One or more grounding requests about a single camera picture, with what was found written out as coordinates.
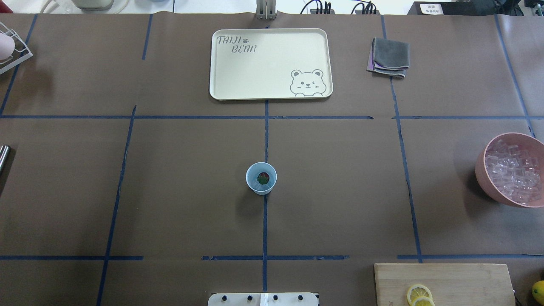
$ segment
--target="ice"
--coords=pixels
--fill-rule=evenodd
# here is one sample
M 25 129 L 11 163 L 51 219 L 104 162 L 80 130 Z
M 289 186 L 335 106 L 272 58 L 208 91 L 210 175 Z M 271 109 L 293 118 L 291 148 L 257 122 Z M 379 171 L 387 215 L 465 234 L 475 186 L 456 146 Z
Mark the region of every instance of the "ice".
M 485 167 L 493 184 L 512 201 L 527 204 L 542 199 L 539 161 L 521 146 L 499 139 L 488 148 Z

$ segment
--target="white label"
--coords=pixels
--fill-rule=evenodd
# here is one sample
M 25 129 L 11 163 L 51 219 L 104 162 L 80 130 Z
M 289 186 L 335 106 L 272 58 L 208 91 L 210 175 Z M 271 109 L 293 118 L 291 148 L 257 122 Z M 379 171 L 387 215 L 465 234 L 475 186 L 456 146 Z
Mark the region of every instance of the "white label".
M 420 4 L 421 12 L 426 15 L 444 15 L 440 4 Z

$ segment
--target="wooden cutting board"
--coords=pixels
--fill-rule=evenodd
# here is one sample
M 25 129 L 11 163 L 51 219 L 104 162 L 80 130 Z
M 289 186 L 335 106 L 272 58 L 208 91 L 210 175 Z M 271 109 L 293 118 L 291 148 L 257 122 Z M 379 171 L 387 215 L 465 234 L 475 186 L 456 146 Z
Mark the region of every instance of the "wooden cutting board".
M 506 265 L 374 264 L 378 306 L 408 306 L 406 292 L 423 284 L 436 306 L 514 306 Z

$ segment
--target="pink bowl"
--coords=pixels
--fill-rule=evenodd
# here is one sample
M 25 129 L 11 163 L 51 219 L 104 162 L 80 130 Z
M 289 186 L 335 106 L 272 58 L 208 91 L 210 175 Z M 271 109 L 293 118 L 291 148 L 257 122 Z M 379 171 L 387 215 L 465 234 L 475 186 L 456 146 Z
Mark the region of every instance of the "pink bowl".
M 521 133 L 505 133 L 500 134 L 493 138 L 487 146 L 483 149 L 478 156 L 476 161 L 476 179 L 482 187 L 482 189 L 489 195 L 493 200 L 514 207 L 529 207 L 529 208 L 538 208 L 544 207 L 544 197 L 537 201 L 531 201 L 528 204 L 521 204 L 515 201 L 510 200 L 505 195 L 503 195 L 499 189 L 493 184 L 487 170 L 485 169 L 485 156 L 486 152 L 492 144 L 495 144 L 499 139 L 502 139 L 509 145 L 517 144 L 522 146 L 525 150 L 529 151 L 529 155 L 536 157 L 539 160 L 541 165 L 544 165 L 544 143 L 541 143 L 537 139 L 521 134 Z M 544 167 L 540 167 L 540 176 L 544 180 Z

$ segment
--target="lemon slice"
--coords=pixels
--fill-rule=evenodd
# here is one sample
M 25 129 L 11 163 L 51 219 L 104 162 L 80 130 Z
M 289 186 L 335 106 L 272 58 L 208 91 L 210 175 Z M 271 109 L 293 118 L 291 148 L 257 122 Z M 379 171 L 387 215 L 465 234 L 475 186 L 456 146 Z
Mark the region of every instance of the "lemon slice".
M 416 284 L 414 286 L 411 286 L 409 289 L 408 289 L 408 292 L 406 293 L 406 299 L 408 300 L 408 305 L 411 305 L 413 306 L 413 302 L 418 298 L 418 297 L 427 297 L 429 298 L 431 301 L 432 301 L 432 294 L 431 294 L 431 291 L 429 290 L 429 288 L 421 285 L 421 284 Z
M 420 296 L 413 300 L 411 306 L 435 306 L 435 302 L 433 302 L 430 298 L 426 296 Z

